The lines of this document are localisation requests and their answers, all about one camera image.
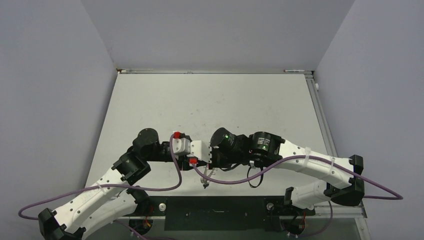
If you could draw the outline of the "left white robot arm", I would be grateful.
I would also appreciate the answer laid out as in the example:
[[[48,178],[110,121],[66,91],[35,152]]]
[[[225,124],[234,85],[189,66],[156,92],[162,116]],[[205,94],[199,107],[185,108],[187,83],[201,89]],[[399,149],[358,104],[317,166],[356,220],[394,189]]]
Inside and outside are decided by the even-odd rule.
[[[148,192],[168,192],[182,184],[184,162],[193,155],[192,140],[175,131],[160,142],[153,128],[142,129],[127,151],[91,186],[72,192],[69,202],[45,208],[38,216],[39,230],[45,240],[84,240],[116,219],[149,208]],[[172,163],[178,182],[169,187],[152,188],[136,183],[150,171],[150,162]]]

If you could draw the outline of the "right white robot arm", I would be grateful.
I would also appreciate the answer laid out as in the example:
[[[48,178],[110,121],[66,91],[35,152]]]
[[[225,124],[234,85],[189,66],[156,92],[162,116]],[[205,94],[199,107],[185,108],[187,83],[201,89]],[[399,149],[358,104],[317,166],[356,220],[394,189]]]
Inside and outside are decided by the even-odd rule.
[[[364,170],[364,159],[360,155],[334,157],[269,132],[235,135],[224,127],[213,133],[210,146],[211,163],[216,168],[239,164],[261,170],[291,170],[316,178],[313,183],[285,190],[282,207],[289,214],[327,201],[355,207],[365,195],[364,181],[359,178]]]

